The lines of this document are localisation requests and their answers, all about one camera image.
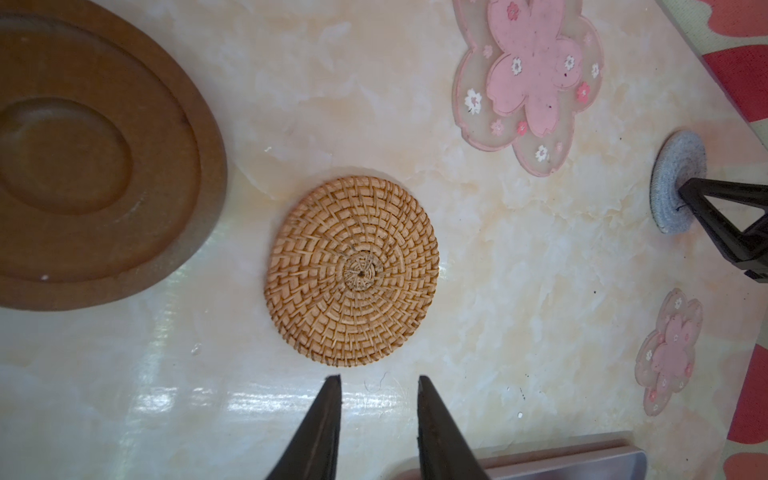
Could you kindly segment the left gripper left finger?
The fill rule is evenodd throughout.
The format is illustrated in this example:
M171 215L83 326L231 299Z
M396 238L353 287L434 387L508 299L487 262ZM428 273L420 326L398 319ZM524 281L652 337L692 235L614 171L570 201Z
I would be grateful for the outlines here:
M267 479L335 479L341 412L341 376L332 375L325 379L302 423Z

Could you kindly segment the pink flower coaster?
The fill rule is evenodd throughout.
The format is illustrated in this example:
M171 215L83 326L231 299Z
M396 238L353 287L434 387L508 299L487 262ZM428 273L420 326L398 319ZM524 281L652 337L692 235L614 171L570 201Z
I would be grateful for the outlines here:
M634 374L644 389L643 409L659 415L675 393L689 383L695 367L695 345L703 324L703 306L678 288L660 307L655 328L641 345Z
M531 175L561 168L575 117L595 101L604 52L579 1L456 1L467 44L453 82L462 137L484 152L512 148Z

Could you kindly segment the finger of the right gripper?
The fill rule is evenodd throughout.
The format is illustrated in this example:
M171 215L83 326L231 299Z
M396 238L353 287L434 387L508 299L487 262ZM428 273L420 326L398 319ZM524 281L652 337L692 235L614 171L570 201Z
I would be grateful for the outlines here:
M767 283L767 186L703 178L686 181L678 193L721 255L757 283ZM757 208L762 215L744 230L710 202L715 198Z

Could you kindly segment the grey woven round coaster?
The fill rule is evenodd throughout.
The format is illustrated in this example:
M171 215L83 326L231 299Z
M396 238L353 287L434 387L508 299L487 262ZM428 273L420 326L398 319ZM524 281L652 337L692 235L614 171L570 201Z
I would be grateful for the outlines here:
M678 190L688 180L705 178L707 156L701 137L690 130L669 136L654 162L649 191L652 218L665 235L690 229L694 216Z

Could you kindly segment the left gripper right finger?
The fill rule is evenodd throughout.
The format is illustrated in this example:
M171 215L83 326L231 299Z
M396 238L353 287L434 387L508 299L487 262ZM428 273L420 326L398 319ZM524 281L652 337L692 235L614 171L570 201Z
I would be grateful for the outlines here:
M489 479L426 375L418 381L417 416L422 479Z

